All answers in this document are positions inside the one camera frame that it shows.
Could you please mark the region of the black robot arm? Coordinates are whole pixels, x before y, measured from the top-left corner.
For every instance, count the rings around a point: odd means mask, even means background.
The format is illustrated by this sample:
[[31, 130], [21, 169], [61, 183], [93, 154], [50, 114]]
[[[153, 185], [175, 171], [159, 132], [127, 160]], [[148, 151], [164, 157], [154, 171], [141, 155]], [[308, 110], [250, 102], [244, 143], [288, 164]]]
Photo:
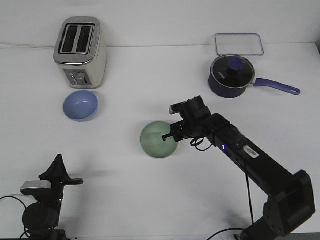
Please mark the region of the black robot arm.
[[82, 185], [82, 178], [70, 178], [61, 154], [38, 180], [26, 181], [20, 188], [24, 196], [36, 202], [29, 205], [22, 215], [22, 224], [31, 240], [67, 240], [64, 229], [57, 229], [60, 221], [64, 187]]
[[212, 114], [201, 96], [173, 104], [169, 112], [178, 113], [182, 120], [171, 124], [163, 140], [191, 139], [191, 146], [196, 147], [199, 139], [208, 139], [267, 194], [262, 217], [244, 229], [240, 239], [285, 237], [316, 212], [310, 176], [304, 170], [290, 173], [222, 115]]

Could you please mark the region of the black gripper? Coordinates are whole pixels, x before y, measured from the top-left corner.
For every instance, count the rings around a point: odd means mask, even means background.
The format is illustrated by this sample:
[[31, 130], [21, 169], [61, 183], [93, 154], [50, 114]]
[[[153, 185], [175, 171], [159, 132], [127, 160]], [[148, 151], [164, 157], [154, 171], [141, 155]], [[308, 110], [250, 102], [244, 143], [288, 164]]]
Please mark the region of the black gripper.
[[175, 142], [180, 142], [184, 139], [189, 139], [190, 135], [186, 122], [181, 120], [170, 125], [170, 133], [162, 136], [163, 141], [173, 137]]
[[54, 181], [51, 185], [52, 196], [55, 200], [64, 199], [64, 188], [66, 186], [82, 185], [82, 178], [70, 178], [66, 170], [61, 154], [58, 154], [50, 167], [41, 175], [40, 180]]

